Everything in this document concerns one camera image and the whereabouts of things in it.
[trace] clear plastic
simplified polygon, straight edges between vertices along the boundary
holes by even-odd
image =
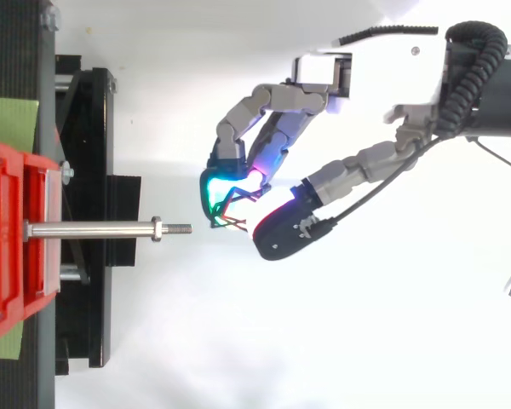
[[[62,219],[62,174],[59,170],[45,171],[45,221]],[[60,239],[43,241],[43,294],[60,291]]]

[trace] white background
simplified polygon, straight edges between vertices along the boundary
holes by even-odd
[[[219,120],[257,84],[284,80],[298,54],[382,21],[443,35],[488,20],[511,43],[511,1],[56,5],[57,53],[118,78],[115,172],[143,176],[140,219],[194,226],[139,240],[136,267],[114,270],[112,358],[101,370],[71,362],[58,408],[511,408],[510,169],[447,142],[333,234],[273,263],[243,234],[210,231],[198,196]],[[393,133],[363,115],[322,116],[278,177]],[[511,141],[487,143],[511,159]]]

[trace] red plastic part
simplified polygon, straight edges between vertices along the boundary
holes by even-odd
[[[29,222],[45,220],[45,170],[58,170],[51,159],[25,154],[25,199],[23,217]],[[25,319],[44,308],[55,294],[43,294],[43,240],[30,239],[25,247]]]
[[[43,295],[43,240],[23,244],[23,221],[44,221],[45,170],[58,169],[0,143],[0,337],[55,298]]]
[[[23,154],[0,144],[0,337],[25,315],[23,294]]]

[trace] green fabric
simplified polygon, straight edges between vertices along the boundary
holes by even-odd
[[[36,129],[38,101],[0,98],[0,142],[19,151],[31,152]],[[0,359],[18,360],[23,337],[19,322],[0,338]]]
[[[23,321],[18,322],[12,330],[0,338],[0,359],[18,360],[20,342],[23,338]]]
[[[37,101],[0,98],[0,142],[32,152],[37,106]]]

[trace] red plastic bin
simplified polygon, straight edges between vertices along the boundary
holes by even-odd
[[[60,220],[59,165],[0,143],[0,337],[60,287],[60,241],[23,243],[23,222]]]

